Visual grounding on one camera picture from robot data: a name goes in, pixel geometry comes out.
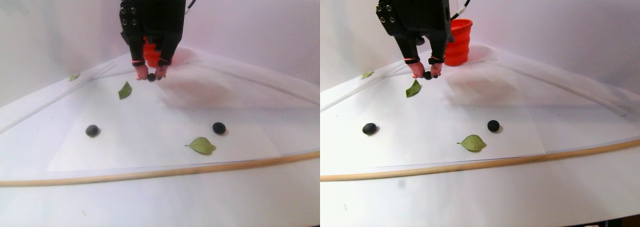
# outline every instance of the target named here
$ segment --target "white paper sheet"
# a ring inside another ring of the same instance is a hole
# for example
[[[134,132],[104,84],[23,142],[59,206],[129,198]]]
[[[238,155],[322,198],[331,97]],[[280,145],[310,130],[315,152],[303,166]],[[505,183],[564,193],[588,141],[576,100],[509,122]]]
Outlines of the white paper sheet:
[[[73,126],[48,170],[225,163],[281,154],[238,95],[254,83],[197,66],[170,70],[167,78],[153,83],[133,79],[134,73],[101,78],[84,87],[90,91],[67,96],[82,107],[75,119],[69,119]],[[125,81],[133,91],[120,100],[117,92]],[[261,90],[265,95],[272,92]],[[224,123],[227,133],[213,133],[214,122]],[[94,124],[101,132],[89,138],[85,129]],[[185,146],[198,137],[217,147],[213,154]]]
[[[446,67],[444,76],[418,79],[422,90],[407,98],[414,79],[381,80],[320,114],[324,165],[381,167],[452,163],[546,153],[526,109],[514,73],[489,64]],[[498,133],[487,122],[502,125]],[[379,131],[367,136],[367,123]],[[487,147],[464,149],[469,135]]]

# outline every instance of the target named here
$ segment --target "white wall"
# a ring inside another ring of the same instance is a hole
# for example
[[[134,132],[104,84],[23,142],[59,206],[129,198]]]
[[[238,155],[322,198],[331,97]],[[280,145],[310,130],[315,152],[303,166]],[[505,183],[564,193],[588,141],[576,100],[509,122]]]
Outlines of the white wall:
[[[129,53],[120,35],[120,3],[0,0],[0,106]],[[319,84],[319,3],[197,0],[180,46]]]
[[[474,42],[640,94],[640,1],[471,0],[461,17]]]
[[[128,52],[120,0],[0,0],[0,106]]]
[[[319,3],[197,0],[186,16],[181,44],[318,85]]]
[[[403,56],[378,21],[379,0],[320,0],[320,90],[384,67]],[[458,9],[449,0],[451,12]],[[418,51],[428,51],[428,42]]]

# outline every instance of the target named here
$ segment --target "table surface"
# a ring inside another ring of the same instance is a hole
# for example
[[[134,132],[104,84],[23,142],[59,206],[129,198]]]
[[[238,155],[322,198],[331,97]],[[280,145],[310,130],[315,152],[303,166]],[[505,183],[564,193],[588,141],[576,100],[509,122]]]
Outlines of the table surface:
[[[85,84],[92,81],[91,76],[99,78],[134,76],[129,58],[128,55],[115,58],[82,72],[74,81],[61,80],[9,105],[2,106],[0,130],[7,131],[2,131],[0,135],[5,135],[3,140],[15,140],[0,146],[0,150],[4,153],[0,156],[2,181],[114,175],[205,165],[205,163],[199,163],[122,169],[48,171],[49,162],[59,151],[58,144],[46,145],[47,141],[42,137],[44,135],[37,135],[42,138],[34,138],[40,140],[29,140],[29,130],[22,125],[28,125],[29,118],[39,118],[38,113],[55,112],[51,108],[58,108],[59,111],[64,112],[64,116],[71,118],[73,111],[63,111],[59,105],[51,103],[56,103],[57,97],[82,91],[83,86],[89,86]],[[210,65],[213,68],[212,71],[229,75],[228,78],[258,81],[264,88],[295,95],[299,102],[306,102],[303,106],[310,104],[317,108],[317,103],[320,103],[318,95],[320,86],[262,67],[189,49],[179,49],[174,65],[170,68],[179,68],[181,65],[201,65],[202,68]],[[257,88],[253,86],[246,90],[236,89],[235,91],[256,92]],[[259,101],[269,102],[265,100],[266,98],[263,96]],[[289,115],[293,117],[283,119],[295,119],[295,121],[288,124],[285,121],[277,122],[285,132],[296,126],[297,131],[302,129],[309,133],[278,136],[274,131],[270,131],[270,141],[277,143],[274,147],[284,156],[296,152],[317,151],[320,147],[315,134],[318,132],[320,122],[317,112],[307,114],[311,116],[297,112],[292,114],[292,106],[283,106],[290,102],[290,97],[288,99],[280,97],[277,101],[272,101],[277,104],[262,107],[268,111],[289,110]],[[259,106],[251,106],[250,109],[259,109]],[[265,120],[255,121],[261,128],[267,129]],[[45,119],[38,122],[42,129],[57,128],[53,133],[68,132],[72,125],[62,124],[55,127]],[[15,128],[25,129],[25,131],[18,133],[14,131]],[[15,138],[15,135],[22,135],[22,139],[26,141],[18,141],[17,139],[20,138]],[[320,161],[313,159],[257,169],[107,183],[0,187],[0,225],[3,227],[310,227],[320,222],[319,169]]]
[[[553,80],[611,103],[626,113],[619,115],[585,97],[518,74],[526,107],[546,153],[586,149],[640,136],[640,96],[637,94],[474,43],[470,61],[459,68],[477,62]],[[375,73],[383,74],[396,67],[398,63]],[[448,68],[457,67],[445,67],[442,78],[446,78]],[[363,83],[354,78],[323,91],[320,106],[326,106]],[[638,158],[640,147],[634,147],[509,167],[321,182],[320,222],[331,227],[557,227],[612,220],[640,213],[640,177],[635,173],[640,168]],[[320,161],[322,175],[438,165],[361,167],[336,172],[329,167],[330,163]]]

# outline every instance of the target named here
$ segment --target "white table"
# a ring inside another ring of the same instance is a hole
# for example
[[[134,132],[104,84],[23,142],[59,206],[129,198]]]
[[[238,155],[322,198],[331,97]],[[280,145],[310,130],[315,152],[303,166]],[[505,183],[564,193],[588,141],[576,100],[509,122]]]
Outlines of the white table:
[[[640,125],[637,94],[480,44],[471,46],[470,59],[469,65],[478,60],[507,65],[582,88],[626,112],[622,117],[566,90],[519,76],[528,111],[547,153],[640,136],[640,131],[635,136],[633,131],[625,132],[625,128]],[[350,80],[323,91],[321,106],[355,89],[358,82],[362,81]],[[329,227],[557,227],[612,220],[640,214],[639,158],[640,147],[634,147],[509,167],[321,182],[320,222]],[[339,174],[325,170],[325,165],[323,162],[320,174]],[[348,173],[429,166],[435,165],[362,167]]]

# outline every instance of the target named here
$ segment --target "black ball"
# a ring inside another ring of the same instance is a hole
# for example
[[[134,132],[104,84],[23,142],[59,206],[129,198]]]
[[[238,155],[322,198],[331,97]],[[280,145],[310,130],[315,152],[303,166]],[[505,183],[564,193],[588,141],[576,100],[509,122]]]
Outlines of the black ball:
[[[149,75],[146,76],[146,80],[149,81],[149,82],[156,81],[156,74],[155,73],[149,73]]]
[[[489,121],[488,124],[486,124],[487,128],[489,128],[489,131],[491,131],[492,133],[498,131],[500,129],[500,123],[496,120],[491,120]]]
[[[227,131],[225,124],[221,122],[215,122],[215,124],[213,124],[213,133],[224,134],[225,131]]]
[[[368,124],[364,124],[364,127],[362,127],[362,133],[364,133],[364,134],[366,134],[368,136],[372,135],[377,130],[378,130],[378,127],[373,122],[370,122]]]
[[[84,132],[86,133],[87,136],[93,138],[100,133],[100,129],[95,124],[91,124],[89,125],[89,127],[86,127],[86,130]]]

